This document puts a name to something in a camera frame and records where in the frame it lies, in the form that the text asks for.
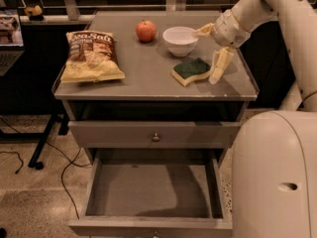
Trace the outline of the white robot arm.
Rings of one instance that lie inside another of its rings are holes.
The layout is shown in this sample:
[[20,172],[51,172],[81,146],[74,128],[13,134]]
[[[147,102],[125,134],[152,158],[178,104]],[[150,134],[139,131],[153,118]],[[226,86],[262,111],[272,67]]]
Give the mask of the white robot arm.
[[250,118],[232,157],[233,238],[317,238],[317,13],[308,0],[240,0],[197,30],[220,45],[217,82],[233,49],[277,20],[295,81],[275,111]]

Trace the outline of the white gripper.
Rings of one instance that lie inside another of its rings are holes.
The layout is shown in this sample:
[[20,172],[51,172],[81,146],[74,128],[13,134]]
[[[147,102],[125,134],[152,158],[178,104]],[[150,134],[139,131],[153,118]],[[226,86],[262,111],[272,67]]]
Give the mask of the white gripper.
[[209,82],[216,84],[234,57],[234,49],[239,48],[251,34],[235,18],[231,10],[226,10],[215,22],[208,23],[193,32],[196,38],[210,38],[222,47],[215,51],[209,74]]

